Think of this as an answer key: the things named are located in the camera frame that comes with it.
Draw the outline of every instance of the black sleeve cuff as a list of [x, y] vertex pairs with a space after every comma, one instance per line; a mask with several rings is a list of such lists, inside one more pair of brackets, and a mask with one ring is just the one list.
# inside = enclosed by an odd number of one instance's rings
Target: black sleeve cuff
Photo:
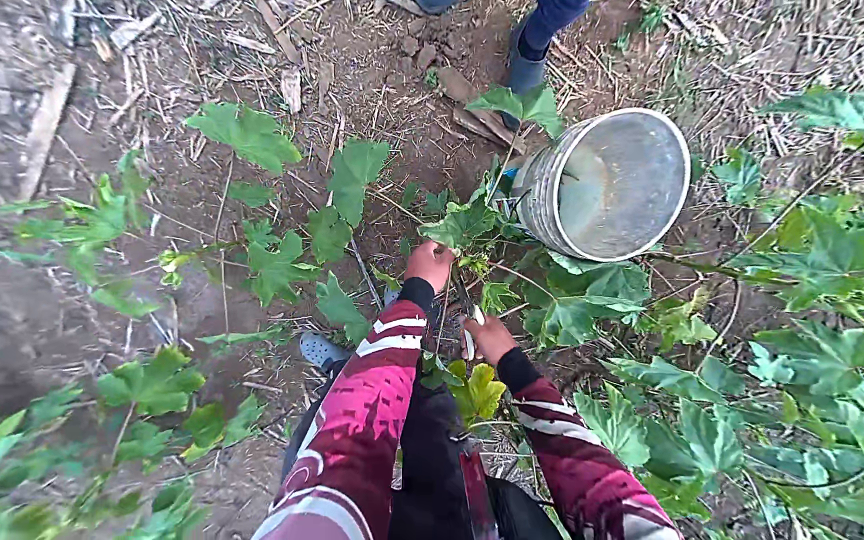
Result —
[[435, 299], [435, 289], [421, 277], [409, 277], [402, 283], [398, 298], [414, 302], [427, 315], [432, 308], [432, 300]]
[[498, 380], [509, 387], [512, 395], [516, 395], [522, 388], [532, 385], [542, 376], [520, 347], [515, 347], [502, 354], [498, 360], [497, 371]]

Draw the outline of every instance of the black pants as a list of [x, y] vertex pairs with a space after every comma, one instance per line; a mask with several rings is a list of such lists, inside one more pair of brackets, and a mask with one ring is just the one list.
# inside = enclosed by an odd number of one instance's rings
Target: black pants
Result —
[[[342, 364], [331, 370], [321, 396], [302, 415], [285, 450], [282, 478], [292, 469], [319, 405]], [[390, 539], [472, 540], [469, 504], [459, 466], [461, 431], [458, 408], [449, 389], [430, 390], [415, 378], [408, 416], [402, 427], [402, 488], [391, 497]], [[522, 488], [501, 478], [486, 479], [499, 535], [505, 540], [561, 539], [546, 512]]]

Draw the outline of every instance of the foot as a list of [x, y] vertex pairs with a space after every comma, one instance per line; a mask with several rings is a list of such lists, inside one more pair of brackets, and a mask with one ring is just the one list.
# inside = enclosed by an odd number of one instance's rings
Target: foot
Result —
[[353, 353], [332, 343], [324, 335], [315, 331], [304, 331], [298, 338], [298, 350], [306, 362], [329, 374], [336, 362], [347, 361]]
[[[522, 39], [522, 31], [525, 29], [525, 23], [532, 17], [530, 13], [523, 18], [518, 25], [511, 31], [509, 37], [509, 75], [505, 86], [511, 90], [511, 93], [522, 96], [541, 85], [546, 80], [546, 49], [541, 55], [541, 59], [529, 59], [522, 55], [520, 51], [520, 40]], [[510, 130], [516, 131], [519, 129], [520, 121], [509, 114], [502, 113], [502, 121]]]
[[415, 0], [415, 4], [430, 16], [440, 16], [459, 2], [460, 0]]

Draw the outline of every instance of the maroon long-sleeve shirt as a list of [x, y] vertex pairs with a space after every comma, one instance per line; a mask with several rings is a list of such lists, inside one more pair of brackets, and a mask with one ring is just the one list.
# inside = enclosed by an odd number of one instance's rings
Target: maroon long-sleeve shirt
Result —
[[[379, 316], [321, 403], [253, 540], [384, 539], [392, 473], [426, 328], [426, 313], [399, 300]], [[656, 499], [612, 455], [521, 350], [499, 362], [519, 422], [571, 534], [678, 540]]]

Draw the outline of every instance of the metal bucket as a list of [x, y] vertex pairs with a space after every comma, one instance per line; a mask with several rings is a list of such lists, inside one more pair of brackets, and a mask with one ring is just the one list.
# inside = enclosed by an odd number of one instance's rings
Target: metal bucket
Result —
[[530, 155], [512, 182], [520, 223], [555, 251], [623, 261], [666, 234], [689, 192], [679, 128], [648, 108], [621, 108], [565, 130]]

